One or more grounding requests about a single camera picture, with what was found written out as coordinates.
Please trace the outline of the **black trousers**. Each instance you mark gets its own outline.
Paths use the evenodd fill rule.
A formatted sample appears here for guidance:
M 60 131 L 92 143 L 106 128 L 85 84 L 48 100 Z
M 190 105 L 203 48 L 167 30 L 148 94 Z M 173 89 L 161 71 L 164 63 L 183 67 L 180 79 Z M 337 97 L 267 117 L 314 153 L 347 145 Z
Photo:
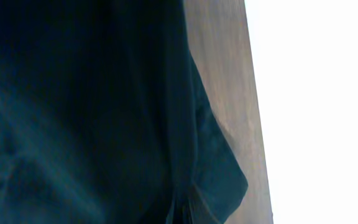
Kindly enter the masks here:
M 0 223 L 224 223 L 247 187 L 182 1 L 0 0 Z

